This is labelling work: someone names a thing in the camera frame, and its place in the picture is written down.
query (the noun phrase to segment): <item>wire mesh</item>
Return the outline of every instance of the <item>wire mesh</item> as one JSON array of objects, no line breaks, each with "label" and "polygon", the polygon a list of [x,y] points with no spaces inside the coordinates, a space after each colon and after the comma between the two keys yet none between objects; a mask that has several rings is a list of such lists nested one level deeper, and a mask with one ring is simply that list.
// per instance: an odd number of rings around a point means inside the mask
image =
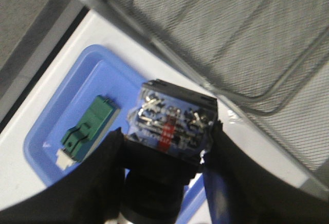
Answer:
[{"label": "wire mesh", "polygon": [[329,0],[117,1],[329,185]]}]

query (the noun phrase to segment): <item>green terminal block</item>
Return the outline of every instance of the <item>green terminal block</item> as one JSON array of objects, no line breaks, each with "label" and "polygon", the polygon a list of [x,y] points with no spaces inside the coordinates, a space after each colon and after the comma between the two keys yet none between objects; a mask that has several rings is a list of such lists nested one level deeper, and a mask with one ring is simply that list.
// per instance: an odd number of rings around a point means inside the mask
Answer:
[{"label": "green terminal block", "polygon": [[100,143],[119,112],[110,99],[97,96],[78,124],[62,138],[64,148],[58,150],[56,164],[64,170],[75,161],[82,162]]}]

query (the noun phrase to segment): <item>clear plastic relay cover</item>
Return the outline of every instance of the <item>clear plastic relay cover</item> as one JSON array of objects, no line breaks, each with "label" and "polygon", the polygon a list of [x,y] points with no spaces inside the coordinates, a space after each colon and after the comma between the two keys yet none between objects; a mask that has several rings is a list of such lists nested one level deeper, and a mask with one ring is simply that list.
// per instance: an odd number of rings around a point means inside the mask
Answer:
[{"label": "clear plastic relay cover", "polygon": [[[203,105],[209,100],[212,106]],[[127,119],[128,139],[199,163],[201,152],[211,146],[209,133],[217,120],[217,102],[164,81],[150,81],[143,85]]]}]

